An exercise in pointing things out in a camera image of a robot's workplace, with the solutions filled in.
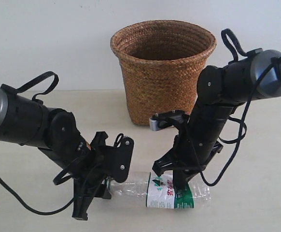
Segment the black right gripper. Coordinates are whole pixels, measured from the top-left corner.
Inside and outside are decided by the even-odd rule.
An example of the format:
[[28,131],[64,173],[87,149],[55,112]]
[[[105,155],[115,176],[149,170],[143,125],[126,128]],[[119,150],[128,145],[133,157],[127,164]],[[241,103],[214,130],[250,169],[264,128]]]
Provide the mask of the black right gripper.
[[218,141],[207,142],[188,138],[188,120],[178,130],[172,148],[152,166],[157,176],[172,170],[173,185],[177,189],[183,189],[192,174],[205,170],[213,156],[223,149],[223,145]]

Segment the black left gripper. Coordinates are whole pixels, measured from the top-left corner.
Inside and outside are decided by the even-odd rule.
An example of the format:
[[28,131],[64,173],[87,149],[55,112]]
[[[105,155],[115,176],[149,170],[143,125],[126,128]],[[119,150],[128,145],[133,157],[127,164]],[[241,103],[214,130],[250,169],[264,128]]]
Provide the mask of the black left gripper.
[[87,214],[95,190],[97,198],[112,198],[108,180],[104,179],[114,174],[116,145],[106,145],[107,138],[106,132],[98,131],[90,143],[80,143],[81,160],[73,166],[80,172],[74,174],[74,183],[79,186],[73,187],[73,214]]

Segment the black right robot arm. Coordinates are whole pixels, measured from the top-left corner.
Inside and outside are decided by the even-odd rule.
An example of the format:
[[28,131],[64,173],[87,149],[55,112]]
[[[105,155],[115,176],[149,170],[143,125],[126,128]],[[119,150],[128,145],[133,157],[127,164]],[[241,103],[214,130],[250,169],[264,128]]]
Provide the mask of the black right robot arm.
[[207,66],[199,75],[197,100],[190,114],[171,110],[150,118],[154,131],[171,126],[178,130],[172,148],[153,163],[153,171],[157,176],[172,171],[174,186],[182,188],[221,152],[225,140],[220,134],[239,106],[278,97],[281,52],[277,50],[255,49],[245,59],[222,68]]

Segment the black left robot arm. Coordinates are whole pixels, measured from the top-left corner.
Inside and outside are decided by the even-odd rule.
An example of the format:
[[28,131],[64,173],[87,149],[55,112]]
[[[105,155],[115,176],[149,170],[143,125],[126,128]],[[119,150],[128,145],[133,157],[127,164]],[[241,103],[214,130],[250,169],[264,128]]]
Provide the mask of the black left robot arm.
[[59,82],[58,75],[52,71],[18,88],[0,86],[0,141],[35,147],[59,166],[61,171],[53,183],[60,185],[73,180],[73,198],[69,201],[73,206],[72,216],[87,220],[87,209],[105,178],[98,173],[101,166],[98,149],[106,144],[108,135],[98,131],[88,143],[77,129],[73,113],[45,106],[38,94],[31,99],[22,96],[49,77],[53,81],[44,91],[48,94]]

